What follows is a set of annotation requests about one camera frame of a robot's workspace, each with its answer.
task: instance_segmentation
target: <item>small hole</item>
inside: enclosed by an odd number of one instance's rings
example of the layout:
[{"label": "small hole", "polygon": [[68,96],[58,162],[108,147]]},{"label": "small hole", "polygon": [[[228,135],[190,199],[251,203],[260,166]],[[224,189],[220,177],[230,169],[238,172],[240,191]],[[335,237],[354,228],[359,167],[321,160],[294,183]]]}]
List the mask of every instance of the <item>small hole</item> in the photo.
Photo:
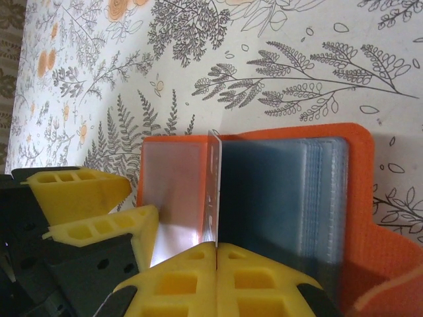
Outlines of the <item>small hole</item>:
[{"label": "small hole", "polygon": [[56,179],[54,178],[54,175],[47,174],[37,177],[37,181],[39,183],[55,183]]},{"label": "small hole", "polygon": [[125,273],[129,273],[130,271],[132,271],[135,268],[135,266],[132,263],[129,263],[125,268],[124,268],[124,272]]},{"label": "small hole", "polygon": [[88,172],[78,171],[77,175],[81,180],[94,180],[95,179],[95,176],[92,175],[91,173],[88,173]]},{"label": "small hole", "polygon": [[128,216],[117,216],[114,218],[114,222],[120,227],[120,228],[128,228],[133,227],[135,225],[134,220]]},{"label": "small hole", "polygon": [[234,274],[236,289],[274,289],[272,276],[263,269],[243,269]]},{"label": "small hole", "polygon": [[100,234],[109,233],[113,231],[111,224],[107,220],[101,220],[94,223],[94,227]]},{"label": "small hole", "polygon": [[238,253],[235,253],[235,252],[231,252],[231,253],[229,253],[228,258],[232,259],[232,260],[238,260],[238,259],[245,259],[245,256],[238,254]]},{"label": "small hole", "polygon": [[203,252],[195,252],[193,254],[190,254],[188,256],[189,260],[201,260],[204,259],[204,253]]},{"label": "small hole", "polygon": [[35,258],[34,256],[31,256],[20,262],[20,268],[30,269],[35,265],[35,263],[37,263],[37,258]]},{"label": "small hole", "polygon": [[197,277],[191,273],[168,273],[159,283],[156,295],[195,294]]},{"label": "small hole", "polygon": [[108,259],[103,259],[97,264],[97,269],[105,269],[108,267]]},{"label": "small hole", "polygon": [[188,317],[188,307],[160,306],[145,307],[141,317]]},{"label": "small hole", "polygon": [[67,230],[67,233],[71,238],[77,240],[85,240],[93,237],[90,228],[86,225],[70,228]]},{"label": "small hole", "polygon": [[284,317],[289,316],[280,299],[238,299],[239,317]]},{"label": "small hole", "polygon": [[72,182],[73,181],[73,177],[70,174],[58,174],[60,180],[62,182]]},{"label": "small hole", "polygon": [[35,229],[35,223],[26,223],[24,225],[24,230],[25,231],[31,231]]}]

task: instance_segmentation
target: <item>square hole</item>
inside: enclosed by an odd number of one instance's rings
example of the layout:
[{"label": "square hole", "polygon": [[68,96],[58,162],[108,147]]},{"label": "square hole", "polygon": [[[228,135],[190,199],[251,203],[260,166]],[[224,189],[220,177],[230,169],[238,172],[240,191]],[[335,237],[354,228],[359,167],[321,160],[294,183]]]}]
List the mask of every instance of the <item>square hole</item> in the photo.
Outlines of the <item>square hole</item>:
[{"label": "square hole", "polygon": [[101,220],[94,223],[94,227],[100,234],[109,233],[113,231],[111,224],[107,220]]},{"label": "square hole", "polygon": [[236,289],[274,289],[270,272],[264,269],[243,269],[234,273]]},{"label": "square hole", "polygon": [[245,259],[245,256],[242,254],[238,254],[236,252],[231,252],[229,253],[228,258],[231,260],[239,260],[239,259]]},{"label": "square hole", "polygon": [[60,180],[62,182],[72,182],[73,181],[73,177],[70,174],[58,174]]},{"label": "square hole", "polygon": [[134,220],[129,216],[116,216],[113,218],[113,220],[120,228],[129,228],[135,226]]},{"label": "square hole", "polygon": [[84,240],[93,237],[90,228],[86,225],[73,227],[67,230],[67,234],[74,239]]},{"label": "square hole", "polygon": [[188,317],[188,307],[145,307],[141,317]]},{"label": "square hole", "polygon": [[288,316],[281,299],[238,299],[239,317],[286,317]]},{"label": "square hole", "polygon": [[94,180],[95,179],[95,176],[92,175],[89,172],[77,171],[76,173],[81,180]]},{"label": "square hole", "polygon": [[56,179],[52,174],[45,174],[37,177],[39,183],[56,183]]},{"label": "square hole", "polygon": [[197,277],[192,273],[168,273],[160,281],[156,295],[195,294]]},{"label": "square hole", "polygon": [[189,260],[201,260],[204,259],[204,252],[194,252],[188,256]]}]

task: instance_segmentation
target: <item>orange cover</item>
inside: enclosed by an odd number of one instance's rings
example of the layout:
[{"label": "orange cover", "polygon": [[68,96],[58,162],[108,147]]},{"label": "orange cover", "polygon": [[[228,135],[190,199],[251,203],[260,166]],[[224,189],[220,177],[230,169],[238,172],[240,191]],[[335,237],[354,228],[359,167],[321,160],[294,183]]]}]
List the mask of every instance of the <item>orange cover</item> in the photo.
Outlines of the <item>orange cover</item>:
[{"label": "orange cover", "polygon": [[[354,123],[285,127],[220,135],[234,139],[343,137],[349,145],[348,198],[340,305],[355,316],[423,316],[423,249],[372,219],[374,142]],[[145,142],[192,141],[198,136],[149,137]],[[142,165],[138,204],[142,202]]]}]

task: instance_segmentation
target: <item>yellow plastic block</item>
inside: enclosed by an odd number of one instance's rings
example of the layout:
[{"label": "yellow plastic block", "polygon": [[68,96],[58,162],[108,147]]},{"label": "yellow plastic block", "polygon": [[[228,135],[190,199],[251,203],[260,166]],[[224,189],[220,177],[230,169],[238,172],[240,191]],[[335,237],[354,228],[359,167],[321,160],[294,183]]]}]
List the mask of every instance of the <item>yellow plastic block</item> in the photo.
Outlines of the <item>yellow plastic block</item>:
[{"label": "yellow plastic block", "polygon": [[216,248],[199,244],[119,284],[137,293],[125,317],[215,317]]},{"label": "yellow plastic block", "polygon": [[82,247],[131,233],[138,270],[142,272],[150,267],[158,226],[159,212],[156,207],[148,205],[52,226],[42,238],[52,237],[57,242]]},{"label": "yellow plastic block", "polygon": [[51,226],[106,215],[131,193],[126,178],[89,168],[38,172],[25,184]]},{"label": "yellow plastic block", "polygon": [[297,289],[321,286],[288,266],[232,244],[217,249],[219,317],[315,317]]}]

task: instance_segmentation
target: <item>table surface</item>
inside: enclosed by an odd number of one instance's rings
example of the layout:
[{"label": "table surface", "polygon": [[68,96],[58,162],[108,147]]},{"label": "table surface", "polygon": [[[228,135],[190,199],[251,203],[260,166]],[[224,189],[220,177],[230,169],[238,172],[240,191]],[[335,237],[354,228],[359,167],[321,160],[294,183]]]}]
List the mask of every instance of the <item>table surface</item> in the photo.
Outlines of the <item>table surface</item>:
[{"label": "table surface", "polygon": [[375,221],[423,245],[422,9],[29,0],[7,171],[84,164],[136,187],[149,135],[356,122],[376,144]]}]

